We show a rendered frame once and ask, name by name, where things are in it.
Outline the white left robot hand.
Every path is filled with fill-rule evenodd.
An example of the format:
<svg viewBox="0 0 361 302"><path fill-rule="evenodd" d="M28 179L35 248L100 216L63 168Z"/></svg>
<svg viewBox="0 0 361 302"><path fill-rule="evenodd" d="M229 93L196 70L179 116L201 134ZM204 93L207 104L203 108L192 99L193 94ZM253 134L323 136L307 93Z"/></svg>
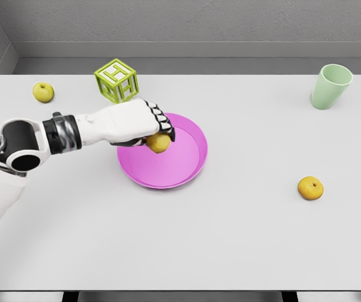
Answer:
<svg viewBox="0 0 361 302"><path fill-rule="evenodd" d="M146 144L146 138L165 134L174 142L176 133L169 118L155 103L135 99L108 110L107 141L116 146L135 147Z"/></svg>

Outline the yellow lemon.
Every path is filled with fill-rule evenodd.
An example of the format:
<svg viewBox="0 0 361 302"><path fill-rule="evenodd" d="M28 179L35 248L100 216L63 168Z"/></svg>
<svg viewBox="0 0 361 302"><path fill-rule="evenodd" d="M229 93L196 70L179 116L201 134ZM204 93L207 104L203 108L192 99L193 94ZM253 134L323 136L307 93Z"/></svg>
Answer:
<svg viewBox="0 0 361 302"><path fill-rule="evenodd" d="M146 145L156 154L163 153L170 146L171 139L165 133L155 133L146 137Z"/></svg>

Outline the magenta plate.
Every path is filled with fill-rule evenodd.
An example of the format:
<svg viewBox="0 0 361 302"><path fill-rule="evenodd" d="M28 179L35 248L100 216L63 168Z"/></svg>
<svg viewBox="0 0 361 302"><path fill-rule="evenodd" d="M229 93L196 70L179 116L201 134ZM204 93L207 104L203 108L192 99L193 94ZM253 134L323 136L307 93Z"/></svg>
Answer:
<svg viewBox="0 0 361 302"><path fill-rule="evenodd" d="M208 143L202 129L185 116L167 113L176 140L161 154L147 146L118 147L118 162L134 182L153 189L170 189L191 181L207 160Z"/></svg>

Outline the green letter block cube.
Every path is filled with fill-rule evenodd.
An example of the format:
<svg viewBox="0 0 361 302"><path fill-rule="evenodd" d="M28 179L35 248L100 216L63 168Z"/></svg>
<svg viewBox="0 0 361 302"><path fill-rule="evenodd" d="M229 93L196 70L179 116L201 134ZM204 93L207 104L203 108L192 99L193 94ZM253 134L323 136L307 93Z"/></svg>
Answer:
<svg viewBox="0 0 361 302"><path fill-rule="evenodd" d="M139 93L136 71L119 59L94 72L99 91L114 104L129 101Z"/></svg>

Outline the yellow-green apple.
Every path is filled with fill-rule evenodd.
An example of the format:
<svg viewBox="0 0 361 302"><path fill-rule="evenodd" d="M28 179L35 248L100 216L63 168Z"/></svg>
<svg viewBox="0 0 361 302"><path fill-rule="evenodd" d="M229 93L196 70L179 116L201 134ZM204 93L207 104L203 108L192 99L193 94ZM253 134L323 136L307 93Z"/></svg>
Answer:
<svg viewBox="0 0 361 302"><path fill-rule="evenodd" d="M41 103L49 103L54 98L54 88L47 82L38 82L32 88L33 97Z"/></svg>

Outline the orange-yellow round fruit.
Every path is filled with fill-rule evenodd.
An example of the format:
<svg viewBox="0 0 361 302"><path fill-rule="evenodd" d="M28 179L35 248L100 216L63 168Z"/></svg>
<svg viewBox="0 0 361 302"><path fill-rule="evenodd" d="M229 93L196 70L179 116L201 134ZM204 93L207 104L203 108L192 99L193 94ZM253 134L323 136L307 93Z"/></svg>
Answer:
<svg viewBox="0 0 361 302"><path fill-rule="evenodd" d="M324 193L323 183L314 176L303 177L297 189L299 194L306 200L315 200L320 198Z"/></svg>

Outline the pale green cup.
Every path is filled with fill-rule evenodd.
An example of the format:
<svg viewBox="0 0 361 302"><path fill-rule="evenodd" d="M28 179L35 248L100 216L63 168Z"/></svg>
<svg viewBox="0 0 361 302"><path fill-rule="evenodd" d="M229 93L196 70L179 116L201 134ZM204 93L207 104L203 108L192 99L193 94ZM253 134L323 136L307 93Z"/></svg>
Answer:
<svg viewBox="0 0 361 302"><path fill-rule="evenodd" d="M317 109L334 105L353 81L353 74L345 66L328 64L322 67L311 94L311 104Z"/></svg>

